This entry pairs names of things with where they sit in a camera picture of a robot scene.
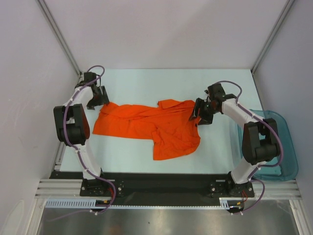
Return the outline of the orange t-shirt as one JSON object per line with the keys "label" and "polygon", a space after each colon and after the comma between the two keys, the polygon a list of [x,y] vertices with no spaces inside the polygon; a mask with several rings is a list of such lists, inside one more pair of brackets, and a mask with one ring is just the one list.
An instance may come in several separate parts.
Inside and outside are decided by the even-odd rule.
{"label": "orange t-shirt", "polygon": [[163,161],[195,152],[200,145],[199,119],[190,120],[195,102],[161,100],[156,107],[104,105],[95,122],[95,135],[152,140],[153,159]]}

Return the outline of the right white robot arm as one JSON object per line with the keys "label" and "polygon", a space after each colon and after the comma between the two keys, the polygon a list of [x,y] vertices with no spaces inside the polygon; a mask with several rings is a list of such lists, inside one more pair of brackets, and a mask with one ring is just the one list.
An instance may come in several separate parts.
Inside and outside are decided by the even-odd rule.
{"label": "right white robot arm", "polygon": [[252,178],[268,162],[278,158],[279,165],[284,158],[282,142],[278,135],[277,122],[263,118],[245,108],[239,102],[239,95],[227,94],[219,81],[207,87],[206,99],[197,98],[190,121],[199,118],[199,125],[210,125],[213,116],[221,113],[235,121],[243,129],[243,157],[237,167],[225,175],[225,182],[219,196],[240,197],[252,189]]}

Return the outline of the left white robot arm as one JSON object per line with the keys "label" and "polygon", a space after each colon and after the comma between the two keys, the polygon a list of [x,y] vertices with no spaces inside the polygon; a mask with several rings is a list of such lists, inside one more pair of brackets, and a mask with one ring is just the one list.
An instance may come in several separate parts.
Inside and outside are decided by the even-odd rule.
{"label": "left white robot arm", "polygon": [[75,86],[71,98],[53,109],[59,141],[73,149],[82,168],[81,196],[113,196],[112,186],[102,178],[103,171],[92,153],[90,126],[85,110],[110,103],[106,89],[101,85],[102,74],[85,72]]}

